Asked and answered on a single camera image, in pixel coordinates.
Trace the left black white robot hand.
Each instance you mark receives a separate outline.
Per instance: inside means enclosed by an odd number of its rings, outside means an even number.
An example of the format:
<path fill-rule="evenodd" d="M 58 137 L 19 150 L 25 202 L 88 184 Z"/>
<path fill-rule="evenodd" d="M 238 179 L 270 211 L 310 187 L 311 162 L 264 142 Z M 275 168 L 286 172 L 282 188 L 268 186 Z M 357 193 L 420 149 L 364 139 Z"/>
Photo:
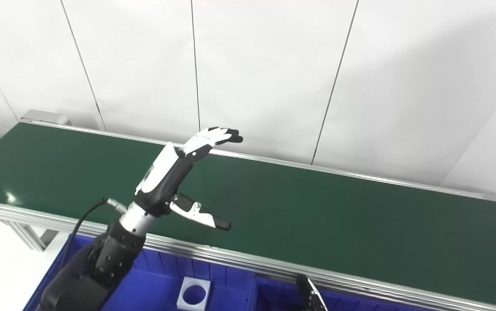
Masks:
<path fill-rule="evenodd" d="M 121 225 L 136 235 L 145 234 L 153 219 L 173 211 L 188 220 L 228 232 L 232 226 L 228 221 L 179 193 L 178 188 L 194 163 L 207 156 L 216 145 L 242 141 L 238 130 L 210 127 L 196 133 L 179 149 L 167 143 L 136 187 L 134 201 L 120 219 Z"/>

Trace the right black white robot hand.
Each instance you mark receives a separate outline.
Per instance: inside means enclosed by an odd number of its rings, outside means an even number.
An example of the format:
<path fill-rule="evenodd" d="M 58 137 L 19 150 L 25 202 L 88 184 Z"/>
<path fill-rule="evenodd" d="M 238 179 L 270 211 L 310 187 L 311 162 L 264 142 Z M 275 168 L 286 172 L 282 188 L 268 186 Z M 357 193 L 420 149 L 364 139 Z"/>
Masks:
<path fill-rule="evenodd" d="M 321 293 L 305 274 L 297 274 L 296 285 L 306 311 L 328 311 Z"/>

